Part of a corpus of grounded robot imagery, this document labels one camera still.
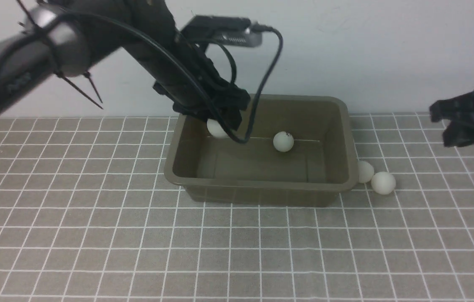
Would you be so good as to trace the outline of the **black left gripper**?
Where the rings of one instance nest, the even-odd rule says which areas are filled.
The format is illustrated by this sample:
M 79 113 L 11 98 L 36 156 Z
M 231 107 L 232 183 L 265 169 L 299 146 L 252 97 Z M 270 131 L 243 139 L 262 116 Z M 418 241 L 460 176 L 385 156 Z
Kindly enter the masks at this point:
M 242 122 L 241 111 L 245 110 L 250 102 L 248 92 L 235 84 L 237 76 L 235 59 L 225 45 L 214 40 L 189 41 L 179 33 L 175 43 L 181 48 L 175 57 L 181 57 L 183 65 L 207 93 L 210 101 L 221 115 L 222 130 L 224 130 L 222 124 L 225 124 L 230 130 L 230 132 L 224 130 L 226 136 L 230 136 L 229 133 L 234 134 Z M 214 66 L 213 61 L 206 56 L 206 50 L 211 44 L 219 46 L 225 53 L 231 69 L 230 80 L 225 80 Z M 195 89 L 190 87 L 189 83 L 161 84 L 156 81 L 153 88 L 158 94 L 173 101 L 172 108 L 177 113 L 189 115 L 203 122 L 206 122 L 207 119 L 215 119 L 202 98 L 194 95 Z

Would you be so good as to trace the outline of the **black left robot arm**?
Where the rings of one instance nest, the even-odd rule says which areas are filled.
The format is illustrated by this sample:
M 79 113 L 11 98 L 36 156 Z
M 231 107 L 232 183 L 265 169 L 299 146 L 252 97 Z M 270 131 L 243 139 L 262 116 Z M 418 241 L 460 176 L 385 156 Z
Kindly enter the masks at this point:
M 224 80 L 206 57 L 223 33 L 250 33 L 246 18 L 195 16 L 182 30 L 163 0 L 39 0 L 24 30 L 0 42 L 0 114 L 55 75 L 90 77 L 89 69 L 123 48 L 155 79 L 173 110 L 237 130 L 251 97 Z

